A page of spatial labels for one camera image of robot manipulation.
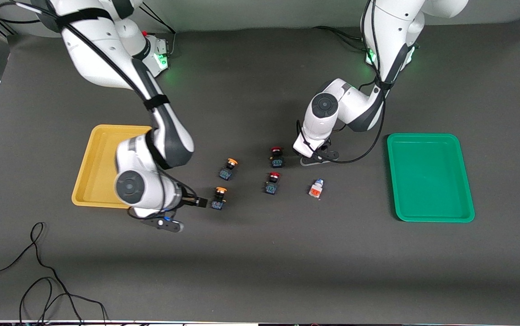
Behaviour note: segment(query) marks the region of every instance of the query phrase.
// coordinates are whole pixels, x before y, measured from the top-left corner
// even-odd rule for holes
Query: green tray
[[[387,145],[395,210],[401,220],[473,220],[475,211],[457,137],[391,134]]]

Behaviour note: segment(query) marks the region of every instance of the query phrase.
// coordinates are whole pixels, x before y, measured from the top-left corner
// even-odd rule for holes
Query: yellow tray
[[[82,158],[71,200],[76,206],[128,208],[115,194],[115,151],[120,142],[145,134],[148,126],[98,125]]]

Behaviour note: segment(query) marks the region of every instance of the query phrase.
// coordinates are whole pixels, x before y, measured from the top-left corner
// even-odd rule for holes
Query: black cable
[[[341,132],[341,131],[346,127],[346,126],[347,126],[347,124],[344,124],[341,128],[336,129],[336,130],[333,130],[333,131],[331,132],[331,134],[334,134],[335,132]]]
[[[374,83],[375,83],[375,80],[372,80],[371,82],[364,83],[363,85],[360,85],[360,86],[359,86],[359,91],[360,91],[363,87],[365,87],[365,86],[369,86],[369,85],[372,85],[372,84],[374,84]]]
[[[151,7],[150,7],[148,4],[146,4],[146,3],[144,2],[144,6],[145,6],[147,9],[149,9],[149,10],[153,13],[153,15],[154,15],[155,17],[153,17],[152,15],[150,15],[148,12],[145,11],[145,9],[142,8],[143,11],[144,11],[146,14],[148,14],[148,15],[149,15],[150,17],[152,17],[153,19],[159,21],[161,24],[164,24],[165,27],[167,27],[167,29],[169,29],[169,31],[170,31],[172,34],[175,34],[175,30],[173,30],[173,29],[171,28],[171,26],[165,24],[165,21],[163,21],[163,19],[161,19],[159,16],[157,16],[157,14],[153,11],[153,9],[151,9]]]
[[[35,235],[35,231],[36,229],[40,227],[38,233],[36,233]],[[107,319],[109,319],[109,316],[107,315],[107,311],[105,309],[105,306],[99,302],[99,301],[94,301],[92,299],[88,299],[87,297],[82,297],[80,295],[75,295],[73,293],[70,293],[68,290],[67,290],[67,287],[65,286],[65,283],[63,283],[63,281],[59,278],[59,275],[57,274],[57,270],[55,270],[55,268],[51,267],[51,266],[48,266],[46,264],[44,264],[40,258],[40,252],[39,252],[39,246],[37,245],[37,241],[40,239],[42,233],[43,233],[43,230],[44,230],[44,223],[42,222],[37,222],[33,225],[32,229],[30,230],[30,244],[28,246],[26,246],[26,248],[24,250],[22,250],[22,252],[18,255],[18,257],[15,258],[15,260],[12,261],[12,263],[10,263],[7,267],[5,268],[2,268],[0,270],[0,272],[2,271],[5,271],[7,270],[8,268],[10,268],[11,266],[13,266],[16,262],[18,262],[18,260],[20,260],[20,258],[22,258],[22,256],[25,254],[25,252],[27,250],[29,250],[30,248],[32,248],[34,246],[34,249],[35,249],[35,254],[36,254],[36,258],[37,258],[37,262],[39,263],[40,266],[42,266],[43,268],[47,268],[49,270],[51,270],[53,272],[53,277],[50,277],[50,276],[45,276],[45,277],[41,277],[39,278],[38,280],[36,280],[34,283],[32,283],[30,285],[30,287],[26,290],[26,292],[24,293],[24,295],[22,295],[22,298],[20,300],[20,304],[19,304],[19,320],[20,320],[20,325],[22,326],[22,309],[24,307],[24,299],[26,298],[26,296],[28,295],[28,293],[30,292],[30,290],[35,286],[37,285],[39,282],[41,281],[47,281],[47,283],[49,284],[49,296],[47,298],[47,301],[45,303],[45,306],[44,306],[44,310],[43,310],[43,313],[41,314],[41,317],[38,319],[38,320],[42,320],[42,324],[44,324],[44,318],[45,318],[45,314],[47,313],[47,311],[49,310],[49,308],[53,305],[53,303],[59,298],[59,297],[62,297],[63,295],[66,295],[68,296],[69,298],[69,301],[70,301],[70,305],[71,307],[73,308],[73,312],[74,314],[77,316],[78,320],[80,321],[80,323],[82,323],[82,318],[80,316],[80,314],[78,313],[77,311],[77,308],[76,306],[74,305],[74,302],[73,302],[73,299],[72,297],[76,297],[78,299],[82,299],[82,300],[85,300],[85,301],[88,301],[88,302],[92,302],[92,303],[97,303],[99,306],[101,306],[101,312],[103,314],[103,320],[106,321]],[[53,283],[51,281],[57,281],[61,287],[63,288],[63,293],[57,295],[57,297],[55,297],[55,299],[53,299],[51,301],[51,297],[53,295]]]
[[[349,34],[343,32],[343,31],[341,31],[340,29],[335,29],[334,27],[330,27],[330,26],[316,26],[316,27],[313,27],[313,29],[324,29],[324,30],[327,30],[327,31],[331,31],[333,34],[335,34],[337,37],[339,37],[339,39],[341,41],[343,41],[343,43],[347,44],[351,48],[359,50],[359,51],[362,51],[362,52],[365,52],[367,50],[363,46],[358,46],[358,45],[356,45],[354,43],[351,43],[349,41],[349,39],[350,39],[350,40],[356,41],[357,43],[363,43],[363,39],[362,38],[355,37],[353,35],[349,35]]]
[[[363,42],[362,38],[350,35],[348,33],[341,31],[340,29],[335,29],[334,27],[320,25],[320,26],[314,26],[313,29],[326,29],[327,31],[331,31],[337,35],[340,34],[346,38],[354,39],[355,41],[359,41],[359,42]]]
[[[34,241],[37,241],[39,239],[39,237],[40,237],[40,234],[34,239]],[[25,252],[27,250],[29,250],[32,246],[34,246],[34,241],[30,245],[28,245],[24,250],[22,250],[22,252],[18,255],[18,257],[16,257],[15,260],[12,261],[12,263],[10,263],[7,267],[0,269],[0,272],[3,272],[5,270],[11,268],[12,265],[16,264],[16,262],[18,262],[18,260],[20,260],[20,258],[22,258],[22,256],[25,254]]]
[[[26,292],[24,292],[24,294],[22,295],[22,298],[20,299],[20,304],[18,305],[19,325],[22,325],[22,309],[24,308],[24,299],[26,299],[26,295],[28,295],[30,290],[35,285],[37,285],[40,281],[47,281],[47,283],[48,283],[48,298],[47,298],[47,303],[45,303],[45,308],[48,306],[49,301],[51,301],[51,297],[53,297],[53,283],[51,283],[51,281],[54,281],[53,278],[51,278],[49,276],[44,276],[44,277],[41,277],[38,280],[36,280],[34,283],[32,283],[30,285],[30,287],[28,289],[26,289]],[[45,315],[45,310],[43,310],[43,314],[41,315],[41,318],[39,318],[39,320],[43,320],[43,322],[44,322],[44,315]]]
[[[15,5],[16,3],[14,1],[9,1],[9,2],[3,2],[2,4],[0,4],[0,9],[2,9],[3,7],[6,7],[6,6],[10,6],[10,5]],[[3,21],[5,23],[10,23],[10,24],[34,24],[34,23],[40,23],[40,20],[10,20],[10,19],[4,19],[4,18],[1,18],[0,17],[0,21]]]

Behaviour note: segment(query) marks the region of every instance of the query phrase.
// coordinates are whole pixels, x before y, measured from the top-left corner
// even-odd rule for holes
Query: white wall
[[[177,31],[256,29],[265,27],[357,26],[366,0],[144,0]],[[32,19],[34,14],[21,8],[5,8],[1,16]],[[165,27],[136,10],[132,19],[152,32]],[[428,17],[427,23],[479,24],[520,19],[520,0],[469,0],[453,19]],[[42,24],[14,25],[16,31],[48,36]]]

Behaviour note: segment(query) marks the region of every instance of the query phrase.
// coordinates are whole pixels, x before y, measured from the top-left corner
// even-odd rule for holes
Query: small electronic component
[[[281,168],[284,166],[284,158],[282,157],[282,147],[272,147],[272,156],[270,161],[272,162],[272,168]]]
[[[319,198],[320,193],[323,191],[323,184],[324,181],[322,179],[316,180],[312,187],[310,187],[310,191],[308,192],[308,194],[313,196],[314,198]]]
[[[275,195],[276,190],[278,189],[278,180],[280,179],[280,173],[270,173],[268,175],[268,181],[266,182],[266,187],[264,188],[264,192],[267,194]]]
[[[227,159],[225,167],[223,167],[223,169],[220,170],[218,176],[224,179],[225,181],[230,180],[231,176],[234,173],[234,168],[236,167],[236,165],[238,165],[238,162],[235,159]]]
[[[226,202],[223,197],[226,194],[227,189],[222,187],[216,188],[216,193],[214,194],[214,200],[212,200],[212,206],[213,209],[218,209],[219,211],[222,210],[223,204]]]

